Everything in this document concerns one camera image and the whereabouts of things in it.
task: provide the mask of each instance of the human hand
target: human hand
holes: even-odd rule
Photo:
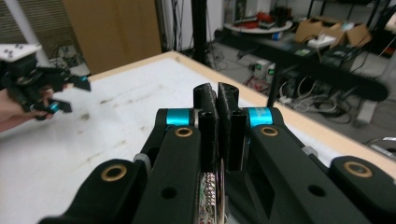
[[[52,92],[43,90],[41,95],[46,104],[47,99],[52,96]],[[9,98],[7,90],[0,91],[0,132],[14,128],[37,116],[45,116],[46,119],[52,119],[53,117],[53,115],[45,111],[25,112],[17,102]]]

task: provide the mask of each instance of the white table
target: white table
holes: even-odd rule
[[[0,223],[37,223],[63,213],[100,163],[132,160],[159,108],[192,107],[192,89],[227,82],[240,89],[240,106],[265,106],[266,98],[178,53],[169,52],[94,76],[92,92],[69,89],[56,97],[73,113],[29,121],[0,133]],[[287,125],[329,164],[355,155],[396,176],[396,163],[281,105]]]

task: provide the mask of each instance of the gray floor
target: gray floor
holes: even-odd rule
[[[237,51],[221,44],[214,44],[212,52],[209,60],[212,62],[213,67],[222,74],[241,83],[244,83],[250,77],[248,66],[259,60],[259,58],[252,55],[247,55],[241,60],[236,60]],[[363,52],[355,60],[351,70],[354,70],[363,63],[365,54],[366,52]],[[387,58],[369,54],[364,66],[357,69],[356,73],[365,77],[378,77],[382,74],[388,61],[389,59]],[[366,143],[376,138],[396,137],[396,90],[393,88],[396,84],[396,71],[391,73],[387,84],[390,89],[389,98],[377,105],[373,118],[368,125],[362,127],[356,127],[354,125],[361,101],[360,98],[355,96],[347,98],[347,101],[352,105],[348,113],[351,121],[348,123],[337,123],[347,121],[347,116],[331,120],[315,112],[300,111],[300,113],[360,143]],[[379,142],[378,145],[384,148],[396,148],[396,142]]]

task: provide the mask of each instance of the floor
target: floor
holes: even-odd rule
[[[208,58],[209,61],[212,62],[212,67],[214,69],[240,83],[245,83],[251,76],[251,72],[248,69],[249,66],[257,62],[259,58],[247,55],[241,60],[237,60],[236,54],[237,51],[235,49],[216,43],[212,46]],[[356,58],[351,67],[351,71],[356,70],[355,73],[359,76],[380,76],[388,64],[389,59],[369,53],[364,62],[366,54],[367,52],[363,52]],[[350,111],[338,118],[326,118],[318,112],[312,112],[311,109],[301,108],[300,105],[295,107],[297,104],[301,103],[301,99],[294,100],[293,103],[290,103],[290,107],[294,107],[294,109],[301,114],[362,144],[373,142],[377,139],[383,139],[384,137],[396,138],[396,90],[393,88],[396,84],[396,70],[391,73],[387,84],[390,92],[389,97],[376,106],[373,118],[368,125],[359,125],[358,127],[355,122],[361,104],[361,99],[356,96],[349,96],[346,98],[347,103],[350,104]],[[377,141],[375,142],[375,146],[386,149],[388,152],[393,153],[389,154],[391,157],[394,156],[396,158],[395,141]]]

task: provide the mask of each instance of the table surface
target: table surface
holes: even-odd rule
[[[100,163],[132,160],[146,142],[159,108],[192,107],[192,89],[218,82],[240,90],[241,107],[265,106],[266,97],[176,52],[91,77],[92,92],[68,89],[54,98],[73,113],[29,121],[0,133],[0,223],[37,223],[58,216]],[[354,155],[396,177],[396,163],[313,120],[276,104],[288,127],[329,165]]]

